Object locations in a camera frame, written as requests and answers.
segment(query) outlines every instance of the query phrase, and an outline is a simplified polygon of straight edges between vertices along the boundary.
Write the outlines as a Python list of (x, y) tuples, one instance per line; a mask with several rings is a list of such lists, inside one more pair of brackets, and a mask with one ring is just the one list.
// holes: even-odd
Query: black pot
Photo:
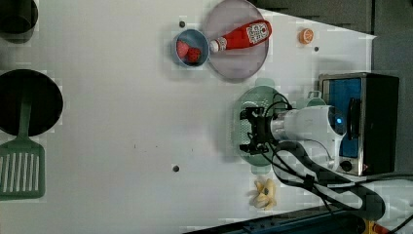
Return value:
[(27, 42), (38, 16), (32, 0), (0, 0), (0, 36), (13, 43)]
[(0, 130), (7, 134), (16, 136), (19, 133), (24, 92), (30, 92), (31, 100), (28, 134), (37, 136), (57, 122), (63, 109), (63, 98), (57, 84), (43, 73), (19, 69), (1, 75)]

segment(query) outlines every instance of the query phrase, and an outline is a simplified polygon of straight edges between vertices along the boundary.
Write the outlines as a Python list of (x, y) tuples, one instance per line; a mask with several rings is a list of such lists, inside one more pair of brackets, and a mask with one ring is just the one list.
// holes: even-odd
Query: wire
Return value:
[(388, 234), (393, 234), (396, 231), (400, 230), (401, 228), (403, 228), (407, 223), (409, 223), (411, 220), (413, 219), (413, 215), (411, 215), (410, 217), (408, 217), (404, 222), (402, 222), (401, 225), (399, 225), (397, 228), (393, 229), (392, 231), (388, 232)]
[[(313, 188), (318, 192), (321, 193), (319, 191), (319, 189), (314, 185)], [(349, 228), (344, 227), (343, 224), (340, 222), (340, 220), (338, 220), (337, 216), (334, 214), (334, 212), (331, 210), (330, 206), (328, 206), (327, 202), (325, 201), (325, 199), (321, 196), (319, 196), (322, 200), (322, 202), (324, 203), (324, 206), (328, 209), (328, 211), (330, 212), (331, 217), (338, 223), (338, 225), (343, 229), (346, 230), (350, 233), (353, 233), (353, 231), (351, 231)]]
[(268, 111), (270, 111), (271, 107), (275, 106), (276, 104), (281, 104), (281, 103), (282, 103), (282, 104), (285, 104), (285, 105), (287, 106), (286, 109), (292, 109), (292, 106), (291, 106), (288, 102), (283, 101), (283, 100), (276, 101), (276, 102), (272, 103), (271, 105), (269, 105), (269, 106), (267, 107), (267, 110), (265, 110), (264, 117), (267, 117)]
[(280, 93), (274, 94), (274, 95), (273, 95), (273, 100), (276, 98), (276, 96), (280, 96), (280, 97), (283, 98), (284, 101), (288, 102), (288, 99), (287, 99), (284, 95), (282, 95), (282, 94), (280, 94)]

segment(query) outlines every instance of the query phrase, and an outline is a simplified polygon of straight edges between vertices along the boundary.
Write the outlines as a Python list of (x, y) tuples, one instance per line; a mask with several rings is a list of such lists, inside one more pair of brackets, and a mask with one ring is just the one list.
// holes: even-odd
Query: black frying pan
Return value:
[(37, 136), (50, 129), (63, 109), (63, 98), (57, 84), (45, 74), (19, 69), (0, 76), (0, 130), (16, 136), (23, 84), (32, 93), (28, 135)]

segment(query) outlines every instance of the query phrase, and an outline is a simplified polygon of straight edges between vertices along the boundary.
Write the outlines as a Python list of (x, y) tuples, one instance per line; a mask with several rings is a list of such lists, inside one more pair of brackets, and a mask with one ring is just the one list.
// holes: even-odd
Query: white table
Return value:
[[(1, 70), (45, 71), (65, 100), (59, 124), (34, 138), (46, 147), (46, 196), (1, 203), (2, 234), (180, 233), (321, 205), (277, 180), (272, 211), (249, 204), (257, 176), (232, 151), (232, 104), (257, 77), (295, 100), (320, 73), (369, 71), (372, 37), (262, 11), (274, 35), (253, 77), (174, 64), (179, 20), (201, 28), (217, 2), (42, 0), (26, 45), (0, 41)], [(311, 46), (297, 43), (304, 27), (316, 33)]]

